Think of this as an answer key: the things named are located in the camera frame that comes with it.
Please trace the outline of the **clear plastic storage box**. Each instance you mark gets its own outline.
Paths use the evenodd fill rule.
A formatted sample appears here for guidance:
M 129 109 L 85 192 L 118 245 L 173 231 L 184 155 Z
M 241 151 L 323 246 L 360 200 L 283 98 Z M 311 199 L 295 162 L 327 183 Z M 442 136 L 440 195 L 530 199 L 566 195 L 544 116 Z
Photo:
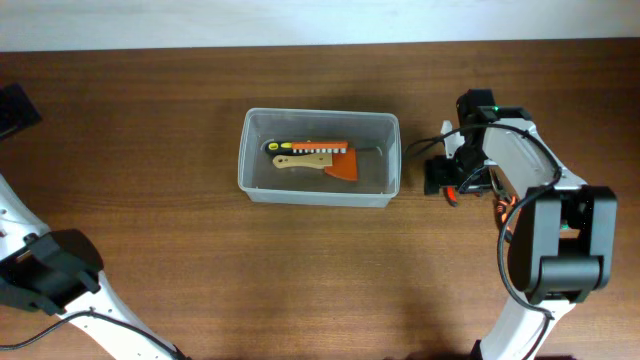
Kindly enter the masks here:
M 253 108 L 238 185 L 254 202 L 384 208 L 399 192 L 401 162 L 393 114 Z

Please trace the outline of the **yellow black handle file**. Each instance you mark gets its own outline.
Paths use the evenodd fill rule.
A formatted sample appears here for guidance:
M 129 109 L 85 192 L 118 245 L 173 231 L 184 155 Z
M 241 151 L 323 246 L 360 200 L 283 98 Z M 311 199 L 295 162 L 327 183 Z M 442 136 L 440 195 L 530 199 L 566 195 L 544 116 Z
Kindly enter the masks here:
M 271 141 L 267 141 L 265 143 L 263 149 L 264 149 L 264 151 L 266 153 L 268 153 L 269 155 L 272 155 L 272 156 L 276 156 L 276 155 L 293 155 L 293 156 L 309 155 L 309 154 L 294 153 L 293 150 L 291 149 L 291 145 L 292 145 L 293 142 L 303 142 L 303 141 L 275 141 L 275 140 L 271 140 Z M 362 151 L 362 152 L 374 151 L 374 152 L 377 152 L 379 154 L 383 153 L 383 150 L 382 150 L 381 147 L 372 147 L 372 146 L 370 146 L 370 147 L 355 147 L 355 146 L 352 146 L 349 142 L 348 142 L 348 144 L 349 144 L 348 150 L 355 150 L 355 151 Z M 320 153 L 320 154 L 346 154 L 347 151 L 345 153 Z

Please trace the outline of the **small red cutting pliers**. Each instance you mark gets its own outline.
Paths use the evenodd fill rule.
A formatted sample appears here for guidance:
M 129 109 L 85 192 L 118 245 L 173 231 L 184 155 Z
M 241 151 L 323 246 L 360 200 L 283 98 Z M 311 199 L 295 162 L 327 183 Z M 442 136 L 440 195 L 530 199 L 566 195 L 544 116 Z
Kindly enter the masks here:
M 458 201 L 456 198 L 456 192 L 454 187 L 446 187 L 444 190 L 444 195 L 450 206 L 452 207 L 458 206 Z

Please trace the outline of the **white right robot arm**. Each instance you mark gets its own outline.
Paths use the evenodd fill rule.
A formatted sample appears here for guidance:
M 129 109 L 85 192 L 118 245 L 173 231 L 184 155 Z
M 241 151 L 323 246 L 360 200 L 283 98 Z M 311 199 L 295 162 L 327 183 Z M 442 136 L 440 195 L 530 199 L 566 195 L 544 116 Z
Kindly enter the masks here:
M 606 186 L 572 173 L 522 107 L 499 106 L 489 89 L 456 102 L 444 152 L 425 163 L 426 194 L 496 196 L 497 266 L 508 300 L 473 359 L 532 359 L 557 322 L 611 277 L 618 202 Z

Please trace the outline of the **wooden handle orange scraper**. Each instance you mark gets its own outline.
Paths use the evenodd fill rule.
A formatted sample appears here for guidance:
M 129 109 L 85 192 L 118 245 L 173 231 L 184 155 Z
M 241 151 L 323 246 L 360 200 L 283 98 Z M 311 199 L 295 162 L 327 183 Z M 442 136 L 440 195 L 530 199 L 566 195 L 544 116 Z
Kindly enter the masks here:
M 272 160 L 278 169 L 303 167 L 323 170 L 337 179 L 356 182 L 358 180 L 357 155 L 355 150 L 346 154 L 277 155 Z

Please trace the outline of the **orange tool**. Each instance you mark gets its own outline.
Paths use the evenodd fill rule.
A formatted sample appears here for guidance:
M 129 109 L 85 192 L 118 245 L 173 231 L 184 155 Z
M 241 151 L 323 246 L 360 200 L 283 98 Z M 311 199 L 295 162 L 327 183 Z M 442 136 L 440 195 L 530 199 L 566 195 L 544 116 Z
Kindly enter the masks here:
M 294 153 L 345 153 L 349 148 L 347 141 L 333 142 L 293 142 L 291 149 Z

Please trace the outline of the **orange black needle-nose pliers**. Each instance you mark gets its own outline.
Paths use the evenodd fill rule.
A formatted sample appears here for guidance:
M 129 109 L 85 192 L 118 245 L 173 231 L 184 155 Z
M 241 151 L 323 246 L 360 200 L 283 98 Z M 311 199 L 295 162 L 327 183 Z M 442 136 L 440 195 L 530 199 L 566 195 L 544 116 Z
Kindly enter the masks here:
M 506 224 L 506 222 L 507 222 L 507 217 L 509 215 L 511 208 L 517 202 L 517 197 L 514 195 L 511 195 L 507 191 L 506 187 L 500 182 L 498 178 L 498 174 L 495 170 L 491 170 L 489 174 L 491 179 L 492 190 L 496 197 L 495 199 L 496 222 L 498 224 L 499 229 L 502 229 L 503 227 L 507 228 L 505 233 L 505 241 L 507 243 L 510 243 L 513 236 L 513 230 L 509 225 Z

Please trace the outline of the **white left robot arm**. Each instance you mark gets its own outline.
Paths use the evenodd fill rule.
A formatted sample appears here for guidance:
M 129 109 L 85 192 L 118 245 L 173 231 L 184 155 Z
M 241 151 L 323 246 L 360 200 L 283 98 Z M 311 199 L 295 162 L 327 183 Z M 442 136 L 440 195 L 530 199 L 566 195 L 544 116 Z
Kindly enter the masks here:
M 27 340 L 3 345 L 3 351 L 24 348 L 72 324 L 115 359 L 186 357 L 120 299 L 101 255 L 81 231 L 50 229 L 6 180 L 1 181 L 1 304 L 59 318 Z

